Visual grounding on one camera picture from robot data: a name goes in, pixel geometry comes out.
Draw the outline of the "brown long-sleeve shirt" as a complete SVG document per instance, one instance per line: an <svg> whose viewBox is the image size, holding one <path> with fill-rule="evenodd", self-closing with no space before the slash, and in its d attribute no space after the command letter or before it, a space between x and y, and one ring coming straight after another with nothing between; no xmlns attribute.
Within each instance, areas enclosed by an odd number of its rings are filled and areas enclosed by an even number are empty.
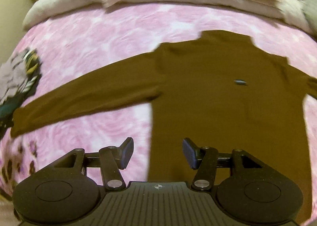
<svg viewBox="0 0 317 226"><path fill-rule="evenodd" d="M316 96L316 78L285 57L264 52L246 35L205 31L197 40L162 43L44 94L14 112L11 136L151 102L149 180L193 177L182 152L186 137L221 152L243 149L300 187L302 223L312 212L307 95Z"/></svg>

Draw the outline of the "pink floral bedspread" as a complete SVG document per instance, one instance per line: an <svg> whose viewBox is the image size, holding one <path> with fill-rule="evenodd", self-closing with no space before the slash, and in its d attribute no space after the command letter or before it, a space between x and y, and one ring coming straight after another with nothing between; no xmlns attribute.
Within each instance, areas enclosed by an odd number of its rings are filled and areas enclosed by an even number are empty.
<svg viewBox="0 0 317 226"><path fill-rule="evenodd" d="M220 7L141 4L107 13L100 5L68 12L32 27L16 52L38 51L42 77L39 97L90 71L153 51L163 42L197 39L202 31L225 30L248 35L270 54L316 75L316 42L281 21ZM152 108L140 104L59 122L12 139L1 139L1 195L9 199L17 183L50 162L81 147L97 151L130 136L135 149L122 176L144 181L149 172Z"/></svg>

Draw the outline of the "grey patterned clothes pile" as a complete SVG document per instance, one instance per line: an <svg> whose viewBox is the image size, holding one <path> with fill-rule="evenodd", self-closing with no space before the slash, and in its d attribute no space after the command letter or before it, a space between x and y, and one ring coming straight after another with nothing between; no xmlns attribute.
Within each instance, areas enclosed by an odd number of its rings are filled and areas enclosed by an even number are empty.
<svg viewBox="0 0 317 226"><path fill-rule="evenodd" d="M26 48L1 65L1 137L13 126L13 113L35 95L41 78L41 61L36 49Z"/></svg>

